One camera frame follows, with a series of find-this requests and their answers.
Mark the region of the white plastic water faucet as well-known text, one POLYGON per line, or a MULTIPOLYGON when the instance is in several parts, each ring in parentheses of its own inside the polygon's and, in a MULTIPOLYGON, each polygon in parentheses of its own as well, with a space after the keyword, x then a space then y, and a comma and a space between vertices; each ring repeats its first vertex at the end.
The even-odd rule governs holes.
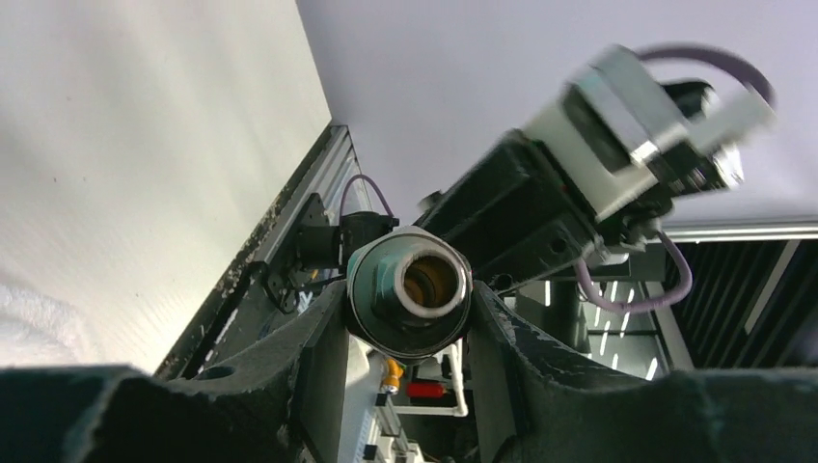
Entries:
POLYGON ((436 319, 465 302, 470 271, 448 251, 418 248, 403 257, 395 270, 395 296, 412 316, 436 319))

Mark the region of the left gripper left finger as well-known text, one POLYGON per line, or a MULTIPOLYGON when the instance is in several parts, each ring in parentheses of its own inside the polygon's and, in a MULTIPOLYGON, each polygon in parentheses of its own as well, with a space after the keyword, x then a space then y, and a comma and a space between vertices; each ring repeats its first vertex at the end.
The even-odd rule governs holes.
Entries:
POLYGON ((5 462, 334 462, 348 335, 343 283, 194 378, 122 366, 1 373, 5 462))

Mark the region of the silver metal pipe fitting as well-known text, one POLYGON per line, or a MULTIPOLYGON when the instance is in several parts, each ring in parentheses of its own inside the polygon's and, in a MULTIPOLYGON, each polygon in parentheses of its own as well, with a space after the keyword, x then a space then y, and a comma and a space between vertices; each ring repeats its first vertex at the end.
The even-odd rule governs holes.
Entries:
POLYGON ((346 278, 349 331, 404 364, 419 363, 465 335, 473 288, 471 266, 453 247, 419 227, 400 228, 355 251, 350 258, 346 278), (418 248, 456 254, 470 271, 465 302, 443 317, 414 317, 395 296, 397 264, 418 248))

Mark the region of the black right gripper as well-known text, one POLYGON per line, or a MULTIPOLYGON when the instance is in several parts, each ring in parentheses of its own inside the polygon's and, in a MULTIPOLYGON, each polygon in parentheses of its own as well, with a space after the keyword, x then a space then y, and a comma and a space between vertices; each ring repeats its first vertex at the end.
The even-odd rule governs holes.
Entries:
POLYGON ((505 293, 583 260, 590 268, 641 251, 669 195, 652 187, 613 216, 596 218, 546 145, 509 130, 416 220, 456 249, 474 279, 505 293))

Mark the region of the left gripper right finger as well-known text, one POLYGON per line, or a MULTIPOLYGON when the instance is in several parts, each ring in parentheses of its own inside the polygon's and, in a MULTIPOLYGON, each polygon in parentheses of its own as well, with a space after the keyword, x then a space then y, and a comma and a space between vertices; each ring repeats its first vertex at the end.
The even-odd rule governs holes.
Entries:
POLYGON ((484 462, 813 462, 813 368, 647 381, 600 365, 476 283, 468 335, 484 462))

